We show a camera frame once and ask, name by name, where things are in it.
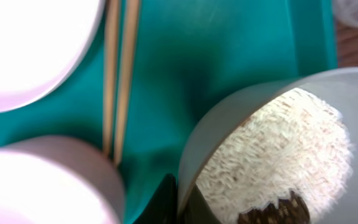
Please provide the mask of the grey bowl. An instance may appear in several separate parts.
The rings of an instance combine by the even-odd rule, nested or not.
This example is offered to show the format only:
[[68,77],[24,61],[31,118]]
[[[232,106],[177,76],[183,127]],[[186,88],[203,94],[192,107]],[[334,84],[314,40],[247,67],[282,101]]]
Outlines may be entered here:
[[245,87],[209,110],[188,138],[178,168],[178,217],[184,212],[196,178],[222,141],[259,108],[292,88],[304,88],[338,109],[356,146],[353,175],[338,205],[321,223],[358,223],[358,67],[337,68],[301,79]]

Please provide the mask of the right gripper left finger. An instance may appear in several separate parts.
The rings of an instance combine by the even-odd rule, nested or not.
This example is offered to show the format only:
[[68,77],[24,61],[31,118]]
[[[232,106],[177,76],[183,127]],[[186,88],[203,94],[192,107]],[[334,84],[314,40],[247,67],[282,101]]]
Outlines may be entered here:
[[134,224],[176,224],[176,222],[176,178],[173,174],[166,174]]

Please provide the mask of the pile of white rice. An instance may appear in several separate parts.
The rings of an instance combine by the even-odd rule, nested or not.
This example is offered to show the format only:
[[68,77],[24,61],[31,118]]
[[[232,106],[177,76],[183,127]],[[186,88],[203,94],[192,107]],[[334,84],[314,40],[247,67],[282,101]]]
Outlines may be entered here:
[[247,118],[215,150],[196,184],[221,223],[299,196],[320,221],[346,192],[353,145],[342,114],[294,88]]

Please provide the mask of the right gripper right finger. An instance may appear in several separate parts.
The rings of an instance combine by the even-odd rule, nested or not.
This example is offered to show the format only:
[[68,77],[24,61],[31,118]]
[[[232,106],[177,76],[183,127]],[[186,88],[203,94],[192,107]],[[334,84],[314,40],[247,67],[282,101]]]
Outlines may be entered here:
[[197,186],[193,187],[179,224],[221,224]]

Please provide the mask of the small pink bowl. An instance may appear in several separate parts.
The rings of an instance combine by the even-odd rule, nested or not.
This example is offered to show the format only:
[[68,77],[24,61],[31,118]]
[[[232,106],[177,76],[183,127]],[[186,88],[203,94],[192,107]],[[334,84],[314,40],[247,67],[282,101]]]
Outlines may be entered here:
[[0,223],[123,223],[124,184],[94,146],[41,136],[0,147]]

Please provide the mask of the dark brown food piece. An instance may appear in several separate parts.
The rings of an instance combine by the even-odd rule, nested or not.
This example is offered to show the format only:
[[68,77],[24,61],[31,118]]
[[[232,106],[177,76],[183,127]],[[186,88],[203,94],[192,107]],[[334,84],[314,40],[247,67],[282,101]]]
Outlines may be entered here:
[[294,191],[289,199],[279,199],[278,207],[268,204],[264,209],[240,213],[238,224],[310,224],[311,218],[303,198]]

